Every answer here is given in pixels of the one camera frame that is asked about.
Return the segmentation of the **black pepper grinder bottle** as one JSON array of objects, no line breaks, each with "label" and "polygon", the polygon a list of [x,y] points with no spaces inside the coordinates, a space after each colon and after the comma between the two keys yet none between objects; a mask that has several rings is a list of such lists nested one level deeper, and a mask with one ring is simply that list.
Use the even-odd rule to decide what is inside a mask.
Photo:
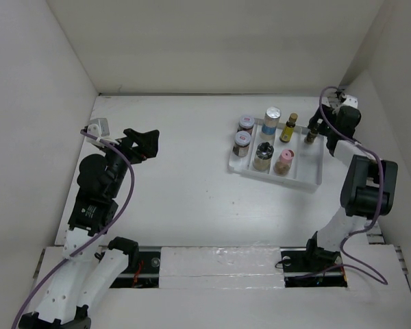
[{"label": "black pepper grinder bottle", "polygon": [[304,139],[304,142],[308,145],[311,145],[311,144],[314,143],[314,141],[315,141],[315,139],[317,138],[318,135],[319,135],[318,128],[317,127],[311,128],[308,131],[308,133],[307,133],[307,135]]}]

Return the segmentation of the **yellow label bottle cork cap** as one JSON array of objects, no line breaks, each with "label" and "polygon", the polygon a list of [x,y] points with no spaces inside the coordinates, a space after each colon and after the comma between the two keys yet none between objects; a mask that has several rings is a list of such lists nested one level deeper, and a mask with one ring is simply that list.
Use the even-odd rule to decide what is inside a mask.
[{"label": "yellow label bottle cork cap", "polygon": [[285,126],[284,129],[282,130],[282,133],[279,137],[281,142],[283,143],[288,143],[291,138],[292,134],[294,132],[295,126],[296,126],[296,121],[298,119],[298,114],[297,113],[291,113]]}]

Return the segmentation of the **blue label silver lid jar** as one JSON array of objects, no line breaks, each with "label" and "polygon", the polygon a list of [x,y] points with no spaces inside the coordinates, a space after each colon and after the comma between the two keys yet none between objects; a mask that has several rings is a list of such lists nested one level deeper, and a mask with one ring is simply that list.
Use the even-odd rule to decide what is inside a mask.
[{"label": "blue label silver lid jar", "polygon": [[281,110],[277,107],[270,107],[266,110],[260,132],[260,137],[264,141],[271,141],[275,138],[277,124],[281,117]]}]

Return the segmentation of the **pink lid spice jar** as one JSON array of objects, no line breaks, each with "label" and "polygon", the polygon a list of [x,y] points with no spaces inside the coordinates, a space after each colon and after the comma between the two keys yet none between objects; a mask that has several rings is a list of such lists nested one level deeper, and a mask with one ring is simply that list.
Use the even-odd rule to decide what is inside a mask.
[{"label": "pink lid spice jar", "polygon": [[287,175],[292,166],[295,153],[291,149],[284,149],[274,164],[273,170],[277,175]]}]

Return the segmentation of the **black lid white powder jar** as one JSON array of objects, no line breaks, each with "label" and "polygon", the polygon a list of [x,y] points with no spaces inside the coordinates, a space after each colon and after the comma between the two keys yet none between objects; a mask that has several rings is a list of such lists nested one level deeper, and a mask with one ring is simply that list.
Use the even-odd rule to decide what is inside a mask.
[{"label": "black lid white powder jar", "polygon": [[272,144],[269,142],[260,143],[253,159],[253,168],[257,171],[266,171],[270,167],[273,152]]}]

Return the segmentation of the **white lid brown sauce jar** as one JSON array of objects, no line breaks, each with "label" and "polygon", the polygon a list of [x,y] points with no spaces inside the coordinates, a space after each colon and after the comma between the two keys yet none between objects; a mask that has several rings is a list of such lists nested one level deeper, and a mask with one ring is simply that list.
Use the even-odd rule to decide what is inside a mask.
[{"label": "white lid brown sauce jar", "polygon": [[255,119],[251,115],[242,115],[238,121],[237,132],[246,132],[252,135]]}]

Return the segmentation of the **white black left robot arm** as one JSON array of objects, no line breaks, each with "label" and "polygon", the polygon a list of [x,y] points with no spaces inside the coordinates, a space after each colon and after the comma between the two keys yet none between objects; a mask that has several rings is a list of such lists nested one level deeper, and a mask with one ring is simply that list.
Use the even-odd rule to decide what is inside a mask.
[{"label": "white black left robot arm", "polygon": [[92,124],[81,133],[100,152],[79,164],[62,260],[29,293],[13,328],[89,328],[91,310],[117,277],[124,271],[138,276],[143,268],[133,240],[118,236],[103,253],[97,250],[132,198],[133,166],[157,156],[160,132],[128,128],[111,140]]}]

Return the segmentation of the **white divided organizer tray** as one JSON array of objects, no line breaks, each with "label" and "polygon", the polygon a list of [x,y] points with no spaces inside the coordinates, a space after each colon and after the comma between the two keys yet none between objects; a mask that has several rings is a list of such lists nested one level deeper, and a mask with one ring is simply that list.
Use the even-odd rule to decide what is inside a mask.
[{"label": "white divided organizer tray", "polygon": [[262,119],[255,120],[246,156],[239,157],[234,152],[230,153],[228,169],[233,173],[259,180],[316,190],[323,179],[325,137],[317,136],[314,142],[306,143],[309,130],[297,125],[290,141],[283,143],[279,137],[285,124],[278,123],[275,139],[269,142],[273,148],[273,151],[268,152],[271,158],[263,161],[268,167],[261,171],[256,168],[256,163],[260,161],[258,145],[264,142],[261,135],[262,124]]}]

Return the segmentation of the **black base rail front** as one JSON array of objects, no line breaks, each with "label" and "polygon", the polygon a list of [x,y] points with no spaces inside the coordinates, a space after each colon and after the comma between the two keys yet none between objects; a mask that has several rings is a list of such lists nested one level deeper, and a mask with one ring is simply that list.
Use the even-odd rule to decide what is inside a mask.
[{"label": "black base rail front", "polygon": [[114,289],[283,289],[347,287],[341,269],[307,277],[293,260],[299,248],[147,247],[133,269],[126,269]]}]

